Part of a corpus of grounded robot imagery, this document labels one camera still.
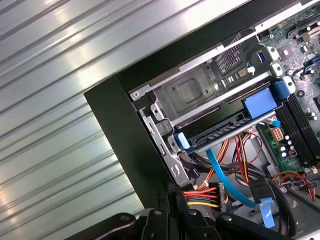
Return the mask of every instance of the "blue usb port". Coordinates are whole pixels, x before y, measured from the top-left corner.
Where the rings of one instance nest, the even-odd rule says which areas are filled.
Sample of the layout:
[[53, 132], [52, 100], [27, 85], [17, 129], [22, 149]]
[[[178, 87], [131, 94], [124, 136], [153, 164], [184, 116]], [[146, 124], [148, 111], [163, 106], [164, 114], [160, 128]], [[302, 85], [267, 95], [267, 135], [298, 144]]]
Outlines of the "blue usb port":
[[267, 61], [267, 58], [262, 51], [258, 51], [256, 54], [258, 55], [261, 63], [264, 63]]

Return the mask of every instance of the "blue ribbon cable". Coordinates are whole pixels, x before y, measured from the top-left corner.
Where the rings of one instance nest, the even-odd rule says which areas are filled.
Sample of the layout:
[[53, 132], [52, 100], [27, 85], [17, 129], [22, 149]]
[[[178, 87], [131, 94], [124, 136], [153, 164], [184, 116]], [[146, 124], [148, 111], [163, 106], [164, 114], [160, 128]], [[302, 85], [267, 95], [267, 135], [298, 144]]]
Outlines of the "blue ribbon cable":
[[260, 211], [263, 218], [264, 226], [266, 228], [272, 228], [275, 226], [274, 217], [271, 212], [271, 205], [274, 204], [274, 201], [271, 197], [261, 198]]
[[241, 192], [238, 191], [227, 179], [224, 172], [222, 171], [217, 158], [214, 154], [214, 152], [211, 149], [208, 149], [206, 151], [206, 155], [208, 156], [208, 159], [213, 166], [213, 169], [215, 171], [215, 174], [219, 178], [219, 180], [224, 184], [225, 188], [228, 189], [228, 191], [242, 204], [246, 205], [249, 208], [256, 208], [258, 205], [256, 202], [251, 201], [249, 198], [247, 198], [245, 195], [243, 195]]

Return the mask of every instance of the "corrugated metal surface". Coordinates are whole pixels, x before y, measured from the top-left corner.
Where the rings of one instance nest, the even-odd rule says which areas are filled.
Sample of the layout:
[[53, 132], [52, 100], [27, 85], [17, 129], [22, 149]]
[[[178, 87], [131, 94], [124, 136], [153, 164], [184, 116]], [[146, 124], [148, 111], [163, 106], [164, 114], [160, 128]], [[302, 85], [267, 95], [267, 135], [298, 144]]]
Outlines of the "corrugated metal surface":
[[83, 92], [244, 2], [0, 1], [0, 239], [141, 210]]

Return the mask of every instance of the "ram slot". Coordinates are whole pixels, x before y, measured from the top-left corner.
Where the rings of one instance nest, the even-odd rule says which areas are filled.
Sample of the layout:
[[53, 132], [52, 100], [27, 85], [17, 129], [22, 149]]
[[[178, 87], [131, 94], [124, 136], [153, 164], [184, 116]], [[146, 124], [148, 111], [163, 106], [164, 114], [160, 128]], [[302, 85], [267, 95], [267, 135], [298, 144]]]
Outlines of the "ram slot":
[[311, 154], [313, 155], [314, 160], [320, 160], [320, 144], [317, 140], [317, 137], [312, 130], [305, 113], [301, 109], [299, 102], [293, 94], [289, 97], [288, 102], [286, 103], [289, 106], [292, 117], [294, 118], [297, 126], [300, 129], [300, 132], [307, 141], [307, 145]]
[[308, 146], [300, 134], [296, 123], [294, 122], [290, 111], [286, 105], [283, 105], [276, 110], [276, 115], [281, 120], [285, 131], [290, 135], [293, 145], [298, 153], [298, 156], [303, 156], [302, 164], [308, 165], [313, 162], [313, 157], [309, 152]]

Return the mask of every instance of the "blue plastic latch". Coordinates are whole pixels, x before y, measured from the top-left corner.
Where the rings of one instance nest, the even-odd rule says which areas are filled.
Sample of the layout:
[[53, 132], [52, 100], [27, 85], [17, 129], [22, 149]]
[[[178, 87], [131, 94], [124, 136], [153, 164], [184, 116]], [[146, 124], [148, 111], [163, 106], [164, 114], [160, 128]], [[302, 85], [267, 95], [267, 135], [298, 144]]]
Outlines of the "blue plastic latch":
[[268, 229], [272, 228], [275, 226], [274, 217], [272, 216], [272, 212], [271, 212], [271, 205], [274, 204], [274, 201], [271, 197], [261, 198], [260, 201], [261, 203], [259, 204], [259, 206], [260, 206], [260, 211], [262, 214], [264, 226]]
[[264, 120], [264, 122], [274, 127], [281, 127], [281, 121], [279, 120], [273, 120], [272, 118], [267, 118], [266, 120]]
[[180, 148], [182, 148], [182, 149], [189, 149], [190, 148], [190, 144], [189, 144], [188, 140], [186, 139], [186, 136], [184, 135], [183, 132], [176, 134], [174, 137], [175, 137], [175, 140], [177, 141]]
[[247, 97], [243, 105], [248, 111], [251, 119], [260, 117], [267, 112], [277, 108], [277, 104], [269, 88], [265, 88], [254, 95]]
[[284, 80], [277, 81], [273, 84], [277, 99], [285, 100], [290, 96], [290, 91]]

